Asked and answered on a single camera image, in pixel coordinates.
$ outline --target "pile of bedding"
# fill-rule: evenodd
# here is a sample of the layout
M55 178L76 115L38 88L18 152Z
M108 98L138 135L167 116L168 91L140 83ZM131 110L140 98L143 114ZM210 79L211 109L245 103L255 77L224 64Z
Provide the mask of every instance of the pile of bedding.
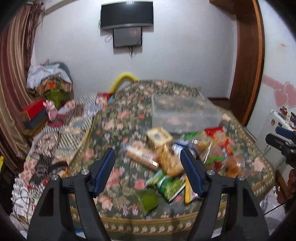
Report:
M92 119L103 108L100 93L90 93L67 102L58 111L55 122L46 125L34 137L26 157L24 171L15 179L12 191L12 215L30 222L33 210L52 174L65 176L77 150L88 136Z
M51 65L30 66L27 90L35 97L44 97L61 108L73 95L73 80L69 69L63 62Z

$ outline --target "clear plastic container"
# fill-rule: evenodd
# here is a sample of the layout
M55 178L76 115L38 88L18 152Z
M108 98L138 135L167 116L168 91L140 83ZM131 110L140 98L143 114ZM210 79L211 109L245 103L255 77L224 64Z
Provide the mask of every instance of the clear plastic container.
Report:
M152 95L152 126L170 133L201 131L220 124L222 113L203 96Z

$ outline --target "striped curtain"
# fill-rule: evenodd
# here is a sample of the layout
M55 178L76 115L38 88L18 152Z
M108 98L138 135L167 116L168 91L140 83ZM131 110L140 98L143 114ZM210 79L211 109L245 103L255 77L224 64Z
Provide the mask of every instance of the striped curtain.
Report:
M40 13L37 3L24 6L0 39L0 153L14 173L29 151L20 112L32 102L26 82Z

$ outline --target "snack bag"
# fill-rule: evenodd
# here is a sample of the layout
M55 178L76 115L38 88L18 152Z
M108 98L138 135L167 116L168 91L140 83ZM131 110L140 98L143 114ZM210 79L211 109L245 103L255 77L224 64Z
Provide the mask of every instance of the snack bag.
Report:
M147 135L147 143L154 150L165 146L171 145L174 138L162 127L156 127L148 130L146 132Z
M156 186L169 202L171 202L185 187L185 181L181 178L172 178L167 176L162 170L159 170L154 176L146 181L147 186Z
M215 128L207 128L205 129L205 132L210 135L218 144L220 147L223 148L223 150L227 153L227 155L232 155L232 149L229 144L229 141L226 137L226 133L223 130L222 126L215 127Z
M137 190L138 207L144 216L158 205L158 200L153 190Z
M210 136L206 136L205 133L195 136L191 143L205 167L219 172L225 159L221 147Z
M249 176L252 169L245 164L242 156L229 156L221 169L221 175L235 178L237 175Z
M198 198L197 193L193 192L192 187L190 185L190 182L188 180L188 177L185 179L185 204L190 203L193 199Z
M180 158L174 154L166 145L157 149L157 163L170 177L175 177L184 171Z
M195 136L198 136L200 135L202 132L199 131L199 132L189 132L189 133L186 133L184 135L184 140L191 140L191 139L194 139Z
M154 171L159 169L159 164L156 162L156 154L145 148L143 142L134 141L133 143L125 144L122 150L125 151L127 157L132 158L134 161L139 162Z

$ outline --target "flat screen tv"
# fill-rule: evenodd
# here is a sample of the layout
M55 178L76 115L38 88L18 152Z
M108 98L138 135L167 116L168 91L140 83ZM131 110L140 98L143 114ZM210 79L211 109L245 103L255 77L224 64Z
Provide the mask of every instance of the flat screen tv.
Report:
M142 45L142 27L113 29L113 47L135 47Z
M153 26L153 2L127 1L103 4L101 29Z

